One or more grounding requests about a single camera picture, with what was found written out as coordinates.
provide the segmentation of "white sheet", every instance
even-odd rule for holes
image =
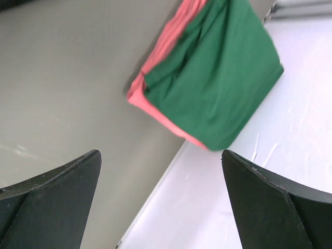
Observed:
[[[332,192],[332,19],[266,28],[285,73],[230,149]],[[186,143],[121,249],[240,249],[220,155]]]

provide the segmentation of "pink fabric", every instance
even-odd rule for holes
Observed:
[[[183,0],[175,16],[165,25],[165,28],[163,29],[155,48],[142,66],[140,73],[131,84],[127,94],[129,103],[150,114],[164,126],[170,129],[174,134],[184,137],[190,142],[203,148],[206,147],[199,140],[181,130],[166,116],[164,116],[163,113],[156,109],[148,101],[148,99],[145,98],[143,91],[146,88],[144,75],[149,73],[152,68],[154,68],[168,56],[188,23],[199,13],[207,1],[208,0]]]

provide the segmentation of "folded cloth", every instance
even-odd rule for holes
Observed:
[[[149,73],[154,66],[167,57],[175,46],[176,41],[186,28],[187,24],[200,12],[206,1],[207,0],[183,0],[175,16],[164,27],[155,48],[148,57],[147,61],[144,63],[139,75],[131,84],[127,94],[129,103],[150,114],[176,135],[184,137],[190,142],[204,148],[205,146],[199,140],[181,130],[172,121],[165,117],[163,113],[151,105],[145,98],[143,90],[146,88],[144,75]]]
[[[170,54],[145,75],[144,95],[210,150],[230,146],[283,73],[247,0],[209,0]]]

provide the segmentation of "green towel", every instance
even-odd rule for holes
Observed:
[[[169,56],[146,76],[144,95],[210,150],[229,147],[283,73],[247,0],[209,0]]]

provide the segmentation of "dark object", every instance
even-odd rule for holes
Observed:
[[[0,189],[0,249],[79,249],[100,168],[93,150]]]
[[[243,249],[332,248],[332,195],[226,150],[223,170]]]
[[[34,0],[0,0],[0,12]]]

